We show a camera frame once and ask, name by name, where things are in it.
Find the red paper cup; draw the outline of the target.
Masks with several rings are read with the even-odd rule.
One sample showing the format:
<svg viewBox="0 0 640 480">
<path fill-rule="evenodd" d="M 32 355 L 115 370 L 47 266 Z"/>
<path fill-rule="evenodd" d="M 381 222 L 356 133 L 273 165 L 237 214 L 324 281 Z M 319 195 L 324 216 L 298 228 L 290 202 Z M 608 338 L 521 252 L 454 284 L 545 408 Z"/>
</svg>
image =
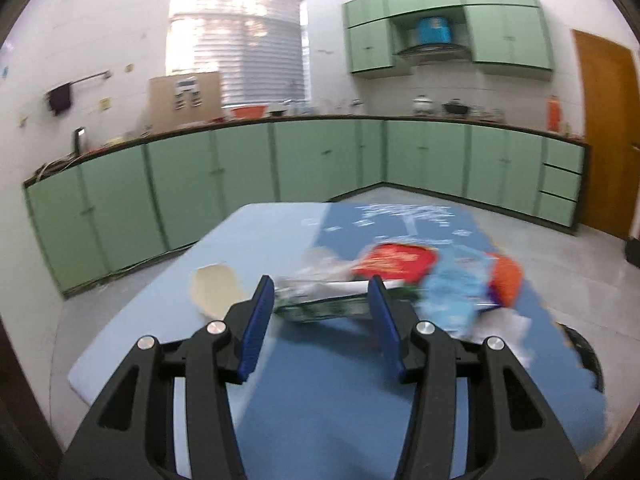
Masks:
<svg viewBox="0 0 640 480">
<path fill-rule="evenodd" d="M 416 283 L 431 272 L 437 259 L 436 250 L 426 246 L 382 243 L 357 260 L 352 266 L 352 274 L 367 280 L 378 275 L 383 281 Z"/>
</svg>

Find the blue box above hood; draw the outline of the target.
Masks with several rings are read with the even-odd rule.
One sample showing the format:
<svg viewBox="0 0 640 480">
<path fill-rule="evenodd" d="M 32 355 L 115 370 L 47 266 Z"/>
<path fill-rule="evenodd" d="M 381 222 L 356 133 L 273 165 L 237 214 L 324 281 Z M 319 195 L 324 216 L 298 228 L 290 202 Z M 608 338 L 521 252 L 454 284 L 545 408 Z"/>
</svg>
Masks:
<svg viewBox="0 0 640 480">
<path fill-rule="evenodd" d="M 421 18 L 416 24 L 416 39 L 420 46 L 428 44 L 451 44 L 449 21 L 443 16 Z"/>
</svg>

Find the steel electric kettle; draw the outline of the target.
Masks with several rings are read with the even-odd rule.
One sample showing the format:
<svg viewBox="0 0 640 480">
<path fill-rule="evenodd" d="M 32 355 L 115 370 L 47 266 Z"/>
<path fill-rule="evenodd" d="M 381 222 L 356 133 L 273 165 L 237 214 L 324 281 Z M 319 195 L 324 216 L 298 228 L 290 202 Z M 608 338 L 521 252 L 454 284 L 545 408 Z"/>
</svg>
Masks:
<svg viewBox="0 0 640 480">
<path fill-rule="evenodd" d="M 88 151 L 88 134 L 84 127 L 75 129 L 72 139 L 75 157 L 79 157 Z"/>
</svg>

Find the green upper kitchen cabinets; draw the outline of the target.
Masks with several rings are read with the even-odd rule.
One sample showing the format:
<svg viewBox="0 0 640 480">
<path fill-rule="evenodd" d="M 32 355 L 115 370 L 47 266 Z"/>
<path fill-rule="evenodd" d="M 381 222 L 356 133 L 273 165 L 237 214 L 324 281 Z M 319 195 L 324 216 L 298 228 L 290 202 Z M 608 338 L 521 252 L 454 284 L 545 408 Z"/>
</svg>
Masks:
<svg viewBox="0 0 640 480">
<path fill-rule="evenodd" d="M 405 75 L 398 53 L 418 45 L 421 18 L 449 21 L 452 44 L 472 52 L 488 74 L 548 79 L 554 58 L 539 0 L 350 0 L 343 6 L 350 72 L 359 77 Z"/>
</svg>

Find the green white milk carton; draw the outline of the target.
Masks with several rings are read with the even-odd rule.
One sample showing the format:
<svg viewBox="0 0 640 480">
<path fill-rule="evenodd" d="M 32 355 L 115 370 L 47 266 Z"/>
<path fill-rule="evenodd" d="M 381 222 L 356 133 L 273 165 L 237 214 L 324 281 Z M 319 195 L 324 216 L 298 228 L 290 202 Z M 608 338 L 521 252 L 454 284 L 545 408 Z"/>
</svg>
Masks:
<svg viewBox="0 0 640 480">
<path fill-rule="evenodd" d="M 277 282 L 273 313 L 286 322 L 317 323 L 334 318 L 371 317 L 367 280 Z"/>
</svg>

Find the orange thermos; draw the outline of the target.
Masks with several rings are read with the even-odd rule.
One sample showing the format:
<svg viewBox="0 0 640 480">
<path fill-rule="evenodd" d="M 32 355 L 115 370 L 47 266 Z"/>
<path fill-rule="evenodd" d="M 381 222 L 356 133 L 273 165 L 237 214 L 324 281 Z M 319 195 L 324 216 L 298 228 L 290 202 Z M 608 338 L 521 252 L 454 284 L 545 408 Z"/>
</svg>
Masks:
<svg viewBox="0 0 640 480">
<path fill-rule="evenodd" d="M 562 106 L 557 96 L 549 96 L 547 102 L 547 130 L 558 133 L 562 122 Z"/>
</svg>

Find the black trash bin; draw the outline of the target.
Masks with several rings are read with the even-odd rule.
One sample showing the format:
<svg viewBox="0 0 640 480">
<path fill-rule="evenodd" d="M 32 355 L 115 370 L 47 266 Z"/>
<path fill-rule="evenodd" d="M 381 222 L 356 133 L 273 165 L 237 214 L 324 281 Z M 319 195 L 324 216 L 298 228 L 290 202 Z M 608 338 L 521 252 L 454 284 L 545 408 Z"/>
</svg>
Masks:
<svg viewBox="0 0 640 480">
<path fill-rule="evenodd" d="M 582 367 L 593 374 L 593 388 L 600 393 L 604 393 L 604 376 L 602 366 L 593 346 L 574 328 L 568 327 L 562 323 L 560 323 L 559 326 L 562 328 L 566 338 L 577 352 L 580 362 L 582 363 Z"/>
</svg>

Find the dark towel on rail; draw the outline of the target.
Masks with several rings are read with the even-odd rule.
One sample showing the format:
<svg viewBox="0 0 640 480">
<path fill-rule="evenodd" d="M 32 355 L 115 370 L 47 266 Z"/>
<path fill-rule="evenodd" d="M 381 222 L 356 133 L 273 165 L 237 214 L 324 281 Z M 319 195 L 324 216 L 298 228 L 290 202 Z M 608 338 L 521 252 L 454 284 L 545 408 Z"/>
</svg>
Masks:
<svg viewBox="0 0 640 480">
<path fill-rule="evenodd" d="M 47 104 L 54 116 L 66 113 L 73 105 L 73 84 L 66 82 L 47 93 Z"/>
</svg>

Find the window with white blinds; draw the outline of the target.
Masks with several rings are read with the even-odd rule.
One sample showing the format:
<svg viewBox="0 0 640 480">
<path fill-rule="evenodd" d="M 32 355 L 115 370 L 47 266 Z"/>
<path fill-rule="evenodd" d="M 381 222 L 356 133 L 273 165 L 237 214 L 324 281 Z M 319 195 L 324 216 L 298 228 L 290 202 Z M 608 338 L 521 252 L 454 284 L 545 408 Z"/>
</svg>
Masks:
<svg viewBox="0 0 640 480">
<path fill-rule="evenodd" d="M 216 72 L 222 104 L 310 96 L 305 0 L 169 0 L 168 75 Z"/>
</svg>

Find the light blue plastic wrapper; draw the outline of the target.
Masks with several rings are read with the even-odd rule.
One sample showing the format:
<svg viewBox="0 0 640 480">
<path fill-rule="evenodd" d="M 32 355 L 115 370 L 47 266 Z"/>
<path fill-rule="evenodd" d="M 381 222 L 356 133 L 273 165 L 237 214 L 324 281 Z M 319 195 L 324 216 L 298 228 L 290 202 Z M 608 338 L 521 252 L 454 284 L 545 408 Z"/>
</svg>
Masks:
<svg viewBox="0 0 640 480">
<path fill-rule="evenodd" d="M 416 312 L 450 336 L 469 337 L 481 310 L 489 306 L 496 258 L 464 245 L 438 252 L 434 269 L 419 284 Z"/>
</svg>

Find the white tissue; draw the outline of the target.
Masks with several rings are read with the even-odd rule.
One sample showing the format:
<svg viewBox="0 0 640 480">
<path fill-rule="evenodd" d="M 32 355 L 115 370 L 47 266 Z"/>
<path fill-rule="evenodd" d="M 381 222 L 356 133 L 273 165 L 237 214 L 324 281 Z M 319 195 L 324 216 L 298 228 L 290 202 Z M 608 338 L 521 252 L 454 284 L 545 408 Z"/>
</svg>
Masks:
<svg viewBox="0 0 640 480">
<path fill-rule="evenodd" d="M 311 247 L 304 254 L 297 276 L 306 281 L 347 282 L 355 263 L 344 260 L 326 247 Z"/>
</svg>

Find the blue tablecloth with tree print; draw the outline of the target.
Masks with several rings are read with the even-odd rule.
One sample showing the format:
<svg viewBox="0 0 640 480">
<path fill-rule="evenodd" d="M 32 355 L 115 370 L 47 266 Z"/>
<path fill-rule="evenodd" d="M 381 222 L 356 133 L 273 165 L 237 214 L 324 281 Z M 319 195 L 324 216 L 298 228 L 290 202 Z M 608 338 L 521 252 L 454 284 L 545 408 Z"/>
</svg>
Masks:
<svg viewBox="0 0 640 480">
<path fill-rule="evenodd" d="M 260 204 L 238 216 L 245 263 L 276 278 L 323 255 L 352 261 L 384 242 L 492 251 L 459 206 Z M 396 469 L 413 397 L 383 363 L 371 322 L 274 320 L 238 411 L 238 440 L 253 479 L 388 479 Z M 593 372 L 528 283 L 514 305 L 473 314 L 466 339 L 498 336 L 525 366 L 578 453 L 604 435 L 605 397 Z"/>
</svg>

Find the white cooking pot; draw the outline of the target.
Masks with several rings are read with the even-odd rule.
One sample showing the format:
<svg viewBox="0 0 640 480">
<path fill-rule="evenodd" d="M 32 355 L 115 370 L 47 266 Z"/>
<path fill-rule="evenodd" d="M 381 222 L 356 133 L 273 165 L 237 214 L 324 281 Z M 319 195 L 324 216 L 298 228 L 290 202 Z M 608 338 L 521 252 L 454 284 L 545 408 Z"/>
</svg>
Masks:
<svg viewBox="0 0 640 480">
<path fill-rule="evenodd" d="M 430 116 L 434 114 L 434 102 L 427 96 L 417 96 L 412 101 L 414 116 Z"/>
</svg>

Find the green kitchen cabinets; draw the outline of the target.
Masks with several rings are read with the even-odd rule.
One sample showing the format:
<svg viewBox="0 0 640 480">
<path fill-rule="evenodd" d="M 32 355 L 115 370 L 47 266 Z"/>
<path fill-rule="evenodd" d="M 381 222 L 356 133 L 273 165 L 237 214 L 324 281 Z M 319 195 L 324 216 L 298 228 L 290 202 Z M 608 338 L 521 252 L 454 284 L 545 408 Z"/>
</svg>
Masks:
<svg viewBox="0 0 640 480">
<path fill-rule="evenodd" d="M 539 0 L 350 0 L 343 6 L 350 72 L 359 77 L 405 75 L 398 53 L 418 45 L 421 18 L 449 21 L 452 44 L 472 52 L 488 74 L 548 79 L 554 58 Z"/>
<path fill-rule="evenodd" d="M 168 132 L 42 167 L 32 226 L 64 295 L 198 242 L 258 203 L 410 188 L 574 232 L 585 143 L 452 119 L 281 118 Z"/>
</svg>

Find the green lower kitchen cabinets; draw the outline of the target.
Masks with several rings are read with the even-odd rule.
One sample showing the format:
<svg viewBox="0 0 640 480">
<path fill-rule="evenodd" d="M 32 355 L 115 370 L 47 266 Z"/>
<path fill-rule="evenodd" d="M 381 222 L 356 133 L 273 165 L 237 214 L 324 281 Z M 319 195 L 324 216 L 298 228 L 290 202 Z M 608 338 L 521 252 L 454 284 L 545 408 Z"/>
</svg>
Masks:
<svg viewBox="0 0 640 480">
<path fill-rule="evenodd" d="M 64 295 L 198 242 L 258 203 L 410 188 L 574 232 L 585 143 L 452 119 L 281 118 L 168 132 L 42 167 L 32 226 Z"/>
</svg>

